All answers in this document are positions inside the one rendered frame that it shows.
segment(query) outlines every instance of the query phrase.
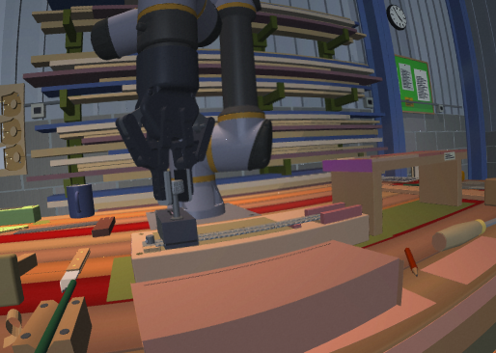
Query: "blue column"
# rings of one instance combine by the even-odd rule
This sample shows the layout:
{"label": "blue column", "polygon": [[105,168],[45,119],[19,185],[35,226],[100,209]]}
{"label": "blue column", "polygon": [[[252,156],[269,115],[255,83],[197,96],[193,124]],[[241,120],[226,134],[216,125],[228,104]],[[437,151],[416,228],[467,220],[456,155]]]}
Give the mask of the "blue column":
{"label": "blue column", "polygon": [[[400,83],[395,62],[395,50],[389,30],[384,0],[356,0],[360,26],[367,34],[365,49],[367,61],[382,82],[372,84],[375,113],[384,113],[382,137],[387,153],[405,152],[403,113],[401,109]],[[389,176],[405,177],[406,170],[396,170]]]}
{"label": "blue column", "polygon": [[487,178],[481,82],[465,0],[446,0],[460,70],[467,130],[468,178]]}

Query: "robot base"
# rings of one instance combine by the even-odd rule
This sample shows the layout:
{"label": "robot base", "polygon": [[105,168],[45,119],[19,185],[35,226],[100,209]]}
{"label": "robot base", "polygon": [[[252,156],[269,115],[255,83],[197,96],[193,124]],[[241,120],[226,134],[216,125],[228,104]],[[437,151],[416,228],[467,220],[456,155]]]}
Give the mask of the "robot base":
{"label": "robot base", "polygon": [[155,212],[158,233],[166,250],[199,244],[196,219],[182,208],[179,213],[182,219],[174,219],[173,212],[168,209]]}

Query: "blue mug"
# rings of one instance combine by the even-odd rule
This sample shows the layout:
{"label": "blue mug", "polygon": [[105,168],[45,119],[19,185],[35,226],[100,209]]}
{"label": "blue mug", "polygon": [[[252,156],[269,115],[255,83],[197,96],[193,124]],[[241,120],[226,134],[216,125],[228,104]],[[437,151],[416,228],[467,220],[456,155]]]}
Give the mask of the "blue mug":
{"label": "blue mug", "polygon": [[68,186],[69,216],[81,219],[95,215],[91,184]]}

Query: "clock face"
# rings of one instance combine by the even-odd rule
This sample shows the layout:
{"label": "clock face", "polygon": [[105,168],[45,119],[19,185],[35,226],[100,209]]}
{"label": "clock face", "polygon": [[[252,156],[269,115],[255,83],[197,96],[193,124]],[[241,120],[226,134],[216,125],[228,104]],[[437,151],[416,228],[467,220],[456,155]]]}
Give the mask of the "clock face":
{"label": "clock face", "polygon": [[390,5],[387,10],[387,15],[391,25],[397,30],[404,30],[406,27],[406,15],[397,5]]}

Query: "pencil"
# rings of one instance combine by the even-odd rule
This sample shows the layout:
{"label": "pencil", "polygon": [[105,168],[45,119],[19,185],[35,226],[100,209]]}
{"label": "pencil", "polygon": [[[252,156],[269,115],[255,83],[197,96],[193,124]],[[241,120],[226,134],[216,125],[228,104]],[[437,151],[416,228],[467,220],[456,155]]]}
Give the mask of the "pencil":
{"label": "pencil", "polygon": [[413,274],[415,274],[415,277],[419,276],[419,269],[417,268],[417,263],[415,262],[415,259],[413,258],[412,252],[408,247],[404,249],[404,252],[406,254],[406,258],[408,259],[408,263],[410,264],[410,269]]}

